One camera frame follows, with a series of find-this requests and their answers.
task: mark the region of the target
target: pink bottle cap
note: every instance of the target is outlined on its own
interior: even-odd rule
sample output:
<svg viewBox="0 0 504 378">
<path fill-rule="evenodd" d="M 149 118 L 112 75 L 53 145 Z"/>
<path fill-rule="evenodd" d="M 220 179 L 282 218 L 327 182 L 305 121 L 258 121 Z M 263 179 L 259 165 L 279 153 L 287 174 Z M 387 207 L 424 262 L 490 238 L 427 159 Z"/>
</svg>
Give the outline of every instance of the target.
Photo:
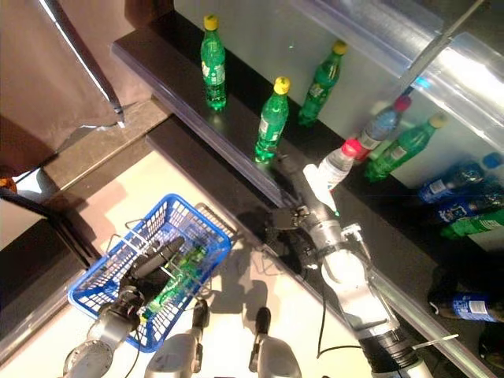
<svg viewBox="0 0 504 378">
<path fill-rule="evenodd" d="M 399 96 L 394 102 L 394 110 L 396 112 L 405 112 L 411 106 L 411 98 L 408 96 Z"/>
<path fill-rule="evenodd" d="M 350 158 L 355 158 L 361 152 L 361 143 L 356 139 L 348 139 L 341 147 L 341 151 Z"/>
</svg>

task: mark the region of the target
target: plastic bottle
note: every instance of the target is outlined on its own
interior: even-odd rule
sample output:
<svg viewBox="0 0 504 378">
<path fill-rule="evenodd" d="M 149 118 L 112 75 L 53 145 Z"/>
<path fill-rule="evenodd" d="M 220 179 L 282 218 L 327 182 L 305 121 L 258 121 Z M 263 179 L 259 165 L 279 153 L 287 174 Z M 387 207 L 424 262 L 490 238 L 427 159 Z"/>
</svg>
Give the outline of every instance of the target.
<svg viewBox="0 0 504 378">
<path fill-rule="evenodd" d="M 375 161 L 371 161 L 365 176 L 376 182 L 386 178 L 394 169 L 419 154 L 427 145 L 434 132 L 447 124 L 447 117 L 438 113 L 422 125 L 403 132 Z"/>
<path fill-rule="evenodd" d="M 198 266 L 205 256 L 205 249 L 198 246 L 184 256 L 174 258 L 171 263 L 168 263 L 165 268 L 171 272 L 172 277 L 170 277 L 161 293 L 146 306 L 143 318 L 149 319 L 153 314 L 162 310 L 166 302 L 180 293 L 185 295 L 187 290 L 190 291 L 195 285 L 195 280 L 201 274 L 201 269 Z"/>
<path fill-rule="evenodd" d="M 437 180 L 426 183 L 418 191 L 418 198 L 423 203 L 438 202 L 441 198 L 454 195 L 469 185 L 480 183 L 483 181 L 486 169 L 497 168 L 502 163 L 502 156 L 494 152 L 485 156 L 481 165 L 475 161 L 455 165 Z"/>
<path fill-rule="evenodd" d="M 441 235 L 448 239 L 457 239 L 465 235 L 479 234 L 500 227 L 504 227 L 504 209 L 459 219 L 441 230 Z"/>
<path fill-rule="evenodd" d="M 213 14 L 205 16 L 203 23 L 205 37 L 202 42 L 201 57 L 206 103 L 210 108 L 219 111 L 226 106 L 224 67 L 226 51 L 217 34 L 219 27 L 217 17 Z"/>
<path fill-rule="evenodd" d="M 461 218 L 474 217 L 502 207 L 504 207 L 504 189 L 497 183 L 482 183 L 471 193 L 439 205 L 433 216 L 423 223 L 433 225 L 452 223 Z"/>
<path fill-rule="evenodd" d="M 331 190 L 347 177 L 354 159 L 361 150 L 356 139 L 348 139 L 339 149 L 332 151 L 318 166 L 318 172 Z"/>
<path fill-rule="evenodd" d="M 290 87 L 291 81 L 287 77 L 277 77 L 273 94 L 262 107 L 259 138 L 255 145 L 256 162 L 266 163 L 275 156 L 280 136 L 289 116 L 287 93 Z"/>
<path fill-rule="evenodd" d="M 302 126 L 312 126 L 331 94 L 332 88 L 338 83 L 339 71 L 343 55 L 347 52 L 347 44 L 337 41 L 332 47 L 331 54 L 317 67 L 312 85 L 306 94 L 298 115 L 298 122 Z"/>
<path fill-rule="evenodd" d="M 402 114 L 411 106 L 407 95 L 398 97 L 394 104 L 379 112 L 362 130 L 358 141 L 362 150 L 355 158 L 356 162 L 364 161 L 371 151 L 377 148 L 398 126 Z"/>
<path fill-rule="evenodd" d="M 504 322 L 502 298 L 477 293 L 433 295 L 429 299 L 434 314 L 467 321 Z"/>
</svg>

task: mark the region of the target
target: clear water bottle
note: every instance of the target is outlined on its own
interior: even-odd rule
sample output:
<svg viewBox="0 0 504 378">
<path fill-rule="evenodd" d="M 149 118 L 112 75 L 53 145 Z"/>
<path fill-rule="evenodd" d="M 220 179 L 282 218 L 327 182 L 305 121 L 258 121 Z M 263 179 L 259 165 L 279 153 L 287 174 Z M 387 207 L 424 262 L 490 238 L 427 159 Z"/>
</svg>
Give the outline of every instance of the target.
<svg viewBox="0 0 504 378">
<path fill-rule="evenodd" d="M 364 161 L 399 125 L 402 114 L 411 106 L 411 98 L 400 96 L 394 104 L 379 112 L 362 130 L 358 141 L 361 152 L 355 158 L 356 163 Z"/>
<path fill-rule="evenodd" d="M 361 144 L 356 139 L 348 139 L 338 150 L 332 151 L 319 164 L 319 174 L 328 183 L 331 190 L 338 185 L 351 170 L 355 157 L 361 151 Z"/>
</svg>

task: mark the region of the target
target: blue plastic basket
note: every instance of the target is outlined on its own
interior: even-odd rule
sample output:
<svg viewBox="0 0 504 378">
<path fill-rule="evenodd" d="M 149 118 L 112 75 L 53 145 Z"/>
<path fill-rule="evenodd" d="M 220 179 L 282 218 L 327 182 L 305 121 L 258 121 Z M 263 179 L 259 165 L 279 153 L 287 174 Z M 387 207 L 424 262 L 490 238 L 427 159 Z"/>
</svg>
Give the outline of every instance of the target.
<svg viewBox="0 0 504 378">
<path fill-rule="evenodd" d="M 231 249 L 231 241 L 223 230 L 210 222 L 179 195 L 166 195 L 106 256 L 96 261 L 69 290 L 69 301 L 93 318 L 107 302 L 118 295 L 119 281 L 136 259 L 139 251 L 145 253 L 153 239 L 163 243 L 183 236 L 185 243 L 180 252 L 186 254 L 203 246 L 205 258 L 199 263 L 197 280 L 185 280 L 180 293 L 163 305 L 161 311 L 139 326 L 139 341 L 130 335 L 127 341 L 142 352 L 153 352 L 165 341 L 202 283 Z"/>
</svg>

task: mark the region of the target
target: green soda bottle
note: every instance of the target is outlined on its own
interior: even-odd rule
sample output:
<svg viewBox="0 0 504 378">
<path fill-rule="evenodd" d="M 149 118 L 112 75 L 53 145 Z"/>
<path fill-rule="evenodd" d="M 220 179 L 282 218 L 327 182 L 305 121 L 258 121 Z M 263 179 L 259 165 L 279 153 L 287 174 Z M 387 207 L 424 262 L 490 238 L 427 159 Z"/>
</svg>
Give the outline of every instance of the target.
<svg viewBox="0 0 504 378">
<path fill-rule="evenodd" d="M 287 77 L 277 77 L 273 94 L 262 107 L 259 138 L 255 145 L 255 161 L 258 163 L 269 162 L 275 156 L 280 135 L 289 115 L 287 93 L 290 87 L 291 81 Z"/>
<path fill-rule="evenodd" d="M 317 67 L 312 85 L 306 94 L 305 103 L 299 111 L 298 122 L 300 125 L 310 127 L 317 119 L 332 88 L 338 83 L 341 60 L 346 52 L 347 44 L 343 41 L 337 41 L 332 47 L 331 54 Z"/>
<path fill-rule="evenodd" d="M 219 21 L 216 16 L 205 16 L 205 38 L 203 38 L 201 56 L 203 80 L 205 81 L 206 103 L 216 111 L 226 106 L 226 74 L 224 61 L 226 51 L 217 34 Z"/>
<path fill-rule="evenodd" d="M 144 319 L 149 319 L 158 313 L 167 301 L 183 292 L 184 287 L 193 287 L 195 285 L 195 279 L 199 279 L 201 273 L 198 265 L 205 256 L 205 249 L 198 246 L 179 261 L 174 261 L 174 264 L 180 269 L 174 269 L 169 263 L 165 266 L 170 270 L 173 278 L 169 279 L 161 293 L 146 306 L 146 310 L 142 315 Z"/>
<path fill-rule="evenodd" d="M 462 218 L 441 230 L 441 235 L 448 239 L 479 234 L 504 227 L 504 209 L 475 217 Z"/>
<path fill-rule="evenodd" d="M 447 124 L 447 117 L 438 113 L 427 122 L 403 132 L 375 161 L 371 161 L 365 176 L 370 182 L 383 180 L 394 169 L 419 154 L 427 145 L 434 132 Z"/>
</svg>

